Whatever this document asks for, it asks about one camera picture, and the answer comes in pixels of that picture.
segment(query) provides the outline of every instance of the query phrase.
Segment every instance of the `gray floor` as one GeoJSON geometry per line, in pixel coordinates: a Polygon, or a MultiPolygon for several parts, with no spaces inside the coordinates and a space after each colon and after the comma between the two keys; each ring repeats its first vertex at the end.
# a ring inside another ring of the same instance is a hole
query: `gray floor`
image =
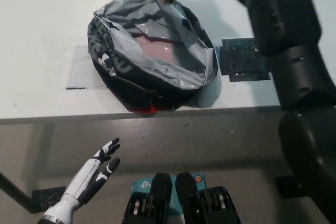
{"type": "MultiPolygon", "coordinates": [[[[139,177],[156,172],[204,172],[223,185],[243,224],[327,223],[309,198],[281,200],[274,178],[290,174],[277,136],[279,114],[200,116],[85,123],[0,126],[0,170],[22,190],[67,185],[88,157],[114,137],[120,167],[77,223],[121,223],[139,177]]],[[[35,224],[0,192],[0,223],[35,224]]]]}

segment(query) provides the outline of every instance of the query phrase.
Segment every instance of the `white table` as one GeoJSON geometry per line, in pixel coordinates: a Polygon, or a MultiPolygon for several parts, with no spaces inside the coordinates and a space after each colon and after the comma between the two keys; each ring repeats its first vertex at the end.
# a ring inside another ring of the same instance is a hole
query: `white table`
{"type": "MultiPolygon", "coordinates": [[[[1,124],[140,117],[127,111],[108,89],[66,90],[74,61],[88,56],[92,13],[109,1],[0,0],[1,124]]],[[[246,10],[236,0],[179,1],[199,17],[214,41],[253,36],[246,10]]],[[[336,1],[315,4],[323,28],[321,51],[336,80],[336,1]]],[[[233,83],[218,75],[197,99],[202,109],[184,106],[155,116],[279,109],[271,80],[233,83]]]]}

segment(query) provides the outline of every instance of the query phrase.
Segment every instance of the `white robotic hand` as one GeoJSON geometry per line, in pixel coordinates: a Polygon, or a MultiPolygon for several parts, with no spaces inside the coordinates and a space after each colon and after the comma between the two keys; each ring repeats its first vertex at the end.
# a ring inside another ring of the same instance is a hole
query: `white robotic hand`
{"type": "Polygon", "coordinates": [[[118,142],[119,138],[110,141],[86,161],[69,184],[60,202],[49,208],[37,224],[72,224],[74,212],[89,202],[118,167],[120,159],[115,158],[97,175],[99,166],[110,160],[110,155],[120,147],[118,142]]]}

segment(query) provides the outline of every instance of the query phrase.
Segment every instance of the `black robotic arm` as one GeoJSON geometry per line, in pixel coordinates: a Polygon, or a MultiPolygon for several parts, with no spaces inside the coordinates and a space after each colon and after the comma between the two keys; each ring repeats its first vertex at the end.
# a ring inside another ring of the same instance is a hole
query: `black robotic arm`
{"type": "Polygon", "coordinates": [[[247,7],[260,53],[285,114],[283,154],[302,189],[336,223],[336,88],[318,46],[312,0],[239,0],[247,7]]]}

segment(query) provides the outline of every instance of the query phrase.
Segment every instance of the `orange circle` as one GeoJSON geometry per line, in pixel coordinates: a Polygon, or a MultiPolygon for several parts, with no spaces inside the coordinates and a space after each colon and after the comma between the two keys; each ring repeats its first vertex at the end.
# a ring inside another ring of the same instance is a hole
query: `orange circle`
{"type": "Polygon", "coordinates": [[[196,183],[201,183],[201,182],[203,181],[203,178],[202,178],[201,175],[196,175],[196,176],[194,177],[194,179],[195,179],[196,183]]]}

